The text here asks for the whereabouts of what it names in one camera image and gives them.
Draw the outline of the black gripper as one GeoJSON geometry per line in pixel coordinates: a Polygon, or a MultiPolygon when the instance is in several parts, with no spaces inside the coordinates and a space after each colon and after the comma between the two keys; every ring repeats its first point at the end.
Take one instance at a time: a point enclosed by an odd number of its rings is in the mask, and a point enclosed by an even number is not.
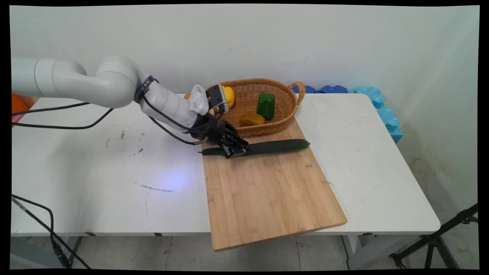
{"type": "Polygon", "coordinates": [[[239,158],[246,153],[248,141],[243,139],[238,131],[227,121],[211,114],[197,115],[197,120],[191,126],[190,135],[194,139],[203,140],[211,146],[220,146],[227,159],[239,158]]]}

